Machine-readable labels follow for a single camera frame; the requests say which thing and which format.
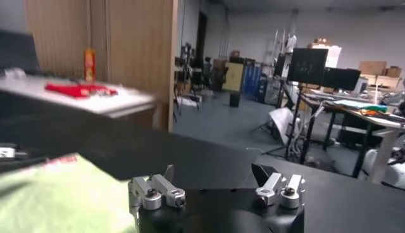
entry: cardboard box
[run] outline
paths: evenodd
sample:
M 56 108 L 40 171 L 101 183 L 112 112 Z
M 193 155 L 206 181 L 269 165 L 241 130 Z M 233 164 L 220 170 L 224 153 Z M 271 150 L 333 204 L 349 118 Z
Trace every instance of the cardboard box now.
M 233 57 L 233 58 L 238 58 L 238 57 L 240 57 L 240 51 L 238 51 L 238 50 L 233 50 L 232 52 L 230 52 L 230 57 Z
M 225 64 L 227 63 L 226 60 L 223 59 L 214 59 L 213 67 L 219 68 L 220 70 L 223 70 L 225 68 Z
M 360 77 L 363 77 L 368 80 L 368 85 L 375 85 L 375 81 L 377 81 L 377 76 L 376 75 L 366 75 L 366 74 L 361 74 Z
M 397 88 L 399 81 L 400 78 L 392 78 L 388 76 L 379 75 L 377 76 L 377 81 L 375 82 L 375 85 L 382 85 L 390 89 L 395 89 Z
M 392 78 L 399 78 L 401 76 L 401 71 L 401 68 L 398 66 L 391 66 L 387 69 L 387 73 L 385 75 Z
M 386 61 L 360 61 L 359 70 L 367 75 L 383 75 L 386 66 Z

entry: black monitor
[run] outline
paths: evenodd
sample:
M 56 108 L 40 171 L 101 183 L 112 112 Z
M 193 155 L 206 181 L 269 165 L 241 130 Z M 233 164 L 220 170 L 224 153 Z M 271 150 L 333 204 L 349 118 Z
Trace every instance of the black monitor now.
M 34 38 L 0 30 L 0 69 L 21 68 L 26 72 L 38 72 L 39 63 Z
M 277 58 L 276 66 L 274 68 L 274 76 L 280 76 L 280 77 L 282 76 L 284 63 L 285 63 L 285 55 L 279 54 L 278 58 Z
M 360 77 L 360 70 L 326 68 L 322 86 L 353 91 Z
M 321 85 L 327 56 L 327 49 L 294 49 L 287 81 Z

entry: wall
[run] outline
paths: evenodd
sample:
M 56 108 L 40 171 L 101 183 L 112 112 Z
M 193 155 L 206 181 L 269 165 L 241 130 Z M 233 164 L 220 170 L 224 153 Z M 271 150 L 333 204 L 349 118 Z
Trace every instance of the wall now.
M 228 51 L 239 50 L 240 55 L 256 61 L 264 61 L 265 56 L 270 61 L 274 45 L 275 32 L 278 29 L 282 39 L 283 29 L 288 28 L 290 14 L 230 14 L 230 42 Z
M 24 0 L 0 0 L 0 29 L 28 32 Z
M 405 68 L 405 11 L 300 13 L 300 47 L 315 37 L 327 37 L 342 47 L 338 67 L 358 68 L 360 61 L 387 61 Z
M 181 46 L 186 42 L 190 43 L 191 47 L 196 47 L 198 19 L 201 9 L 200 0 L 178 0 L 176 56 L 180 56 Z
M 208 22 L 205 37 L 204 57 L 217 58 L 226 41 L 225 7 L 219 4 L 207 4 Z
M 290 13 L 232 13 L 228 50 L 240 50 L 243 57 L 263 61 L 269 42 L 268 50 L 272 50 L 275 29 L 291 26 L 299 47 L 306 47 L 315 37 L 327 37 L 341 46 L 338 67 L 358 68 L 361 60 L 386 60 L 388 65 L 405 69 L 404 13 L 300 12 L 292 25 Z

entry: screw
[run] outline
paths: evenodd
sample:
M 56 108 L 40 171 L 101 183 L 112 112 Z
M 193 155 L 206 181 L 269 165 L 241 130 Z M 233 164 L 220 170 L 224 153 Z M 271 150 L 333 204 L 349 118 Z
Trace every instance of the screw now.
M 265 197 L 260 197 L 258 199 L 258 205 L 260 208 L 267 208 L 267 200 Z
M 183 207 L 184 204 L 185 204 L 185 201 L 184 201 L 183 198 L 177 198 L 177 199 L 175 200 L 175 205 L 176 205 L 177 207 Z
M 146 193 L 147 198 L 151 198 L 155 195 L 157 195 L 158 191 L 156 189 L 149 189 Z
M 296 193 L 296 191 L 293 189 L 293 188 L 291 188 L 291 187 L 286 187 L 285 189 L 284 189 L 284 195 L 286 195 L 286 196 L 292 196 L 292 195 L 294 195 Z

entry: wooden cabinet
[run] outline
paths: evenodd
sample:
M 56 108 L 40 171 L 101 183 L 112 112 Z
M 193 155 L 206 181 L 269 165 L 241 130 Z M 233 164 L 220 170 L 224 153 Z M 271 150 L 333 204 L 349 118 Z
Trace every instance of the wooden cabinet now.
M 226 82 L 223 84 L 223 89 L 227 91 L 240 91 L 240 85 L 243 78 L 243 64 L 227 63 L 228 67 Z
M 96 51 L 96 80 L 155 94 L 171 130 L 178 0 L 25 0 L 41 69 L 83 77 Z

